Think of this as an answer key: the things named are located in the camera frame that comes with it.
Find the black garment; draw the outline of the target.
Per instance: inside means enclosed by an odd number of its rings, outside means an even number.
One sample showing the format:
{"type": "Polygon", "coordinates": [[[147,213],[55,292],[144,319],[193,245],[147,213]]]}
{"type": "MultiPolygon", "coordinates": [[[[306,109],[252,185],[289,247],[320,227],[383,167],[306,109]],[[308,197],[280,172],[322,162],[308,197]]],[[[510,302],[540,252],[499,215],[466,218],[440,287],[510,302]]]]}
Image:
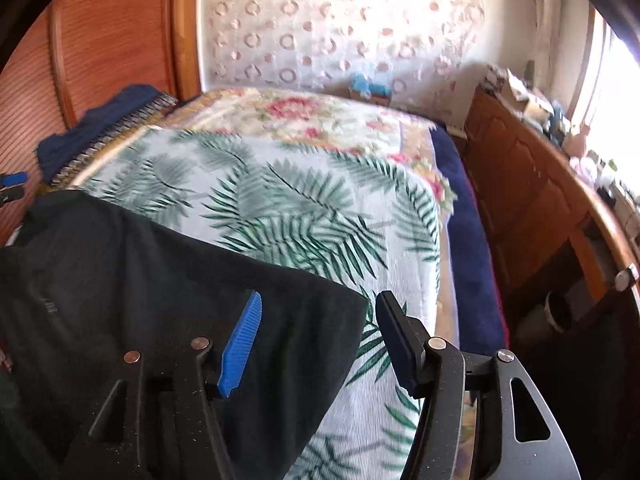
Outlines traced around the black garment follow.
{"type": "Polygon", "coordinates": [[[349,372],[367,303],[304,271],[194,240],[80,191],[38,198],[1,252],[1,463],[58,478],[125,353],[151,376],[262,297],[239,387],[214,402],[240,479],[280,479],[349,372]]]}

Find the folded navy cloth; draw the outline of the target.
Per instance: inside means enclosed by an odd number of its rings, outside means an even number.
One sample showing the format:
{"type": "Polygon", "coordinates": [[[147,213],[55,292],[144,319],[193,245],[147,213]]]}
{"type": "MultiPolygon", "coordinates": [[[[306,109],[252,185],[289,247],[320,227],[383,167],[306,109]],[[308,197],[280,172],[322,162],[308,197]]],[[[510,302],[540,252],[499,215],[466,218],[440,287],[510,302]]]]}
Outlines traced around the folded navy cloth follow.
{"type": "Polygon", "coordinates": [[[43,139],[36,148],[42,180],[58,185],[88,164],[107,144],[153,117],[163,117],[179,101],[150,84],[130,84],[102,105],[90,108],[75,127],[43,139]]]}

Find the navy blue blanket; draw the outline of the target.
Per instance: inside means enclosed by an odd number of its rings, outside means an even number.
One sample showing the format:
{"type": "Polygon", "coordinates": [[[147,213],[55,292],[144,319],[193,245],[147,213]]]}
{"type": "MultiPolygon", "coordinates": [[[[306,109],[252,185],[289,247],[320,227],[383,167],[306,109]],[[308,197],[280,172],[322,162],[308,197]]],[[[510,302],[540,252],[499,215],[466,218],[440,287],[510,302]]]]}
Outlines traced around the navy blue blanket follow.
{"type": "Polygon", "coordinates": [[[431,137],[436,165],[457,195],[447,230],[458,306],[460,349],[491,356],[506,348],[509,333],[487,236],[454,140],[441,125],[431,137]]]}

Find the palm leaf sheet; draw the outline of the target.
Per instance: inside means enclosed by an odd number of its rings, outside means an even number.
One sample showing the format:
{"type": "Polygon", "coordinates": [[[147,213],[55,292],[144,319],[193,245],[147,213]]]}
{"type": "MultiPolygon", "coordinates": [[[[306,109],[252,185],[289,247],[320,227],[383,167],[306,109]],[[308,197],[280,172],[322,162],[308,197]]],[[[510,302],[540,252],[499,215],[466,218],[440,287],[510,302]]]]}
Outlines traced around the palm leaf sheet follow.
{"type": "MultiPolygon", "coordinates": [[[[79,188],[182,234],[345,285],[392,292],[405,314],[459,338],[447,215],[396,156],[223,131],[150,127],[79,188]]],[[[402,390],[373,311],[355,363],[292,479],[396,479],[422,403],[402,390]]]]}

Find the wooden wardrobe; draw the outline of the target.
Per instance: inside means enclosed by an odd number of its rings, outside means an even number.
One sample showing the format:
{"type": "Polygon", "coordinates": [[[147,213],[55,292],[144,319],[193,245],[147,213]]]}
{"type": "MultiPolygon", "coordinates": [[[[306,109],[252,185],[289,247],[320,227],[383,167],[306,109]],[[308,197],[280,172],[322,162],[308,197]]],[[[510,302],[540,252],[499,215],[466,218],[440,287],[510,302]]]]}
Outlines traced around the wooden wardrobe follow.
{"type": "Polygon", "coordinates": [[[20,223],[39,185],[35,149],[72,128],[127,84],[182,100],[201,91],[198,0],[53,0],[1,73],[1,170],[25,171],[22,200],[1,209],[1,237],[20,223]]]}

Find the floral quilt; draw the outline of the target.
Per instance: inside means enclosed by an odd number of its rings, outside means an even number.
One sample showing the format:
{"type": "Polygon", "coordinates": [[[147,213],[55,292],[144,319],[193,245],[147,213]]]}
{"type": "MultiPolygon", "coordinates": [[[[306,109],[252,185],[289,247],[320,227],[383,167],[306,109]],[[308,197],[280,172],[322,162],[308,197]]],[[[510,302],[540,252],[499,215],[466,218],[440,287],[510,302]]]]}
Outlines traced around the floral quilt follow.
{"type": "Polygon", "coordinates": [[[436,122],[337,96],[264,88],[209,90],[177,107],[168,128],[264,136],[393,159],[430,182],[444,214],[457,194],[436,162],[436,122]]]}

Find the blue tissue box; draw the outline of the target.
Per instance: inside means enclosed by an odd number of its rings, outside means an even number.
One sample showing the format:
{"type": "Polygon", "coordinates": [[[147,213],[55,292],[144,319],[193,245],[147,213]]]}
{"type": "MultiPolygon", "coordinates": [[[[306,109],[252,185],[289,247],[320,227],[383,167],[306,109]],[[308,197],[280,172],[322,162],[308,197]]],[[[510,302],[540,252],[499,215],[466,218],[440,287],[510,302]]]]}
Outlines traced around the blue tissue box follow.
{"type": "Polygon", "coordinates": [[[392,89],[386,84],[376,84],[363,74],[356,73],[350,78],[348,96],[355,101],[389,106],[392,102],[392,89]]]}

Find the pink vase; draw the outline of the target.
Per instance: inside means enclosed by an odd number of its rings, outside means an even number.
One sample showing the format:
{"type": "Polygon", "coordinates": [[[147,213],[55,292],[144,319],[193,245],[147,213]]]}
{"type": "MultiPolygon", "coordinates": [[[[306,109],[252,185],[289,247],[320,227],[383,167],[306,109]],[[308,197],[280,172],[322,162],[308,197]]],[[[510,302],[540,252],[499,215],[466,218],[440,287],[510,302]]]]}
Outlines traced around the pink vase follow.
{"type": "Polygon", "coordinates": [[[563,142],[563,151],[569,158],[576,157],[581,159],[588,152],[588,136],[590,127],[582,124],[578,129],[572,129],[567,133],[563,142]]]}

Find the cardboard box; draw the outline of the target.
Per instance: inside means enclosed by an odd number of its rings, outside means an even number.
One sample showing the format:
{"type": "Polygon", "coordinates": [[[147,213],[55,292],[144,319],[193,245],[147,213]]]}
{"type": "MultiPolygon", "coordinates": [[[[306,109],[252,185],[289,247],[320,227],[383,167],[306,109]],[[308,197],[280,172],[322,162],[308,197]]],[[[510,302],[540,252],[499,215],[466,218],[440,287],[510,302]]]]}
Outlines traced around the cardboard box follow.
{"type": "Polygon", "coordinates": [[[525,117],[545,122],[553,113],[549,101],[533,90],[528,90],[521,79],[506,70],[506,78],[502,84],[500,98],[525,117]]]}

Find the window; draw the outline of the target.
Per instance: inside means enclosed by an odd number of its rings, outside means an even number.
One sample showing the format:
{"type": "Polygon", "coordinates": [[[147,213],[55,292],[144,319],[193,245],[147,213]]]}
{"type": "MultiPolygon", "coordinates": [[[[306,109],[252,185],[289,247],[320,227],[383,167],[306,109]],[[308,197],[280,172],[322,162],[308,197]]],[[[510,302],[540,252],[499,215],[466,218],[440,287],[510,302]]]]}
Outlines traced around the window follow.
{"type": "Polygon", "coordinates": [[[572,122],[589,129],[587,146],[639,194],[639,63],[600,13],[593,14],[585,78],[572,122]]]}

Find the patterned wall curtain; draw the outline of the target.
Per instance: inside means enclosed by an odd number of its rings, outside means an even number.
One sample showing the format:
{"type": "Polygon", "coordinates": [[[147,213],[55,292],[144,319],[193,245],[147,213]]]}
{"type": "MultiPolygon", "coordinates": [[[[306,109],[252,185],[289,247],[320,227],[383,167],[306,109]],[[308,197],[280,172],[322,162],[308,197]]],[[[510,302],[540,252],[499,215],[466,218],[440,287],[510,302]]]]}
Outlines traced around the patterned wall curtain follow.
{"type": "Polygon", "coordinates": [[[335,90],[360,76],[397,99],[454,92],[483,0],[200,0],[204,84],[335,90]]]}

